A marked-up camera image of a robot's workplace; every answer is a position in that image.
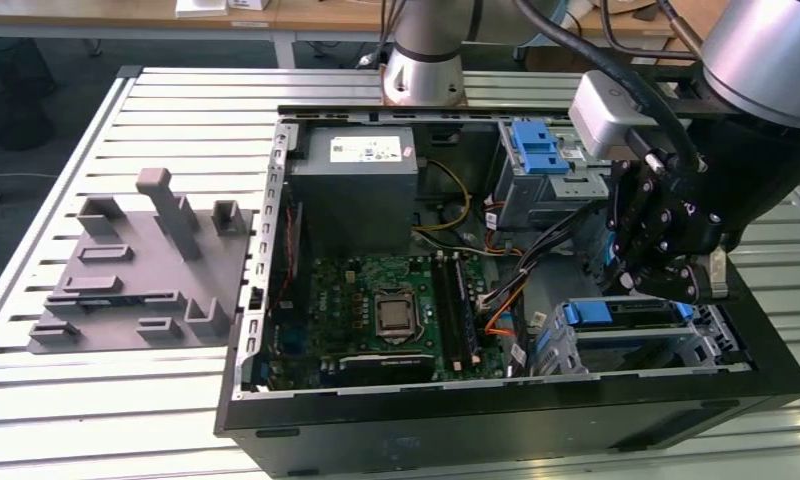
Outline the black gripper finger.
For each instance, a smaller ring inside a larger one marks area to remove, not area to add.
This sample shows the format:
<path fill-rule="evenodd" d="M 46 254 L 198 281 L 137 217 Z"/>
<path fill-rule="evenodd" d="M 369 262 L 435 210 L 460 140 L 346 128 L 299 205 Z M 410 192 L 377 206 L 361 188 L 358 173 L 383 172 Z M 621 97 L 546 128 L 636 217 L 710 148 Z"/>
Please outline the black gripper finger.
<path fill-rule="evenodd" d="M 685 304 L 726 300 L 730 287 L 721 237 L 722 223 L 717 215 L 672 214 L 670 226 L 661 237 L 672 261 L 630 289 Z"/>
<path fill-rule="evenodd" d="M 630 278 L 625 286 L 633 286 L 672 261 L 661 240 L 672 213 L 664 203 L 666 171 L 658 159 L 620 161 L 612 166 L 612 180 L 605 220 L 610 232 L 605 289 L 621 290 L 624 274 Z"/>

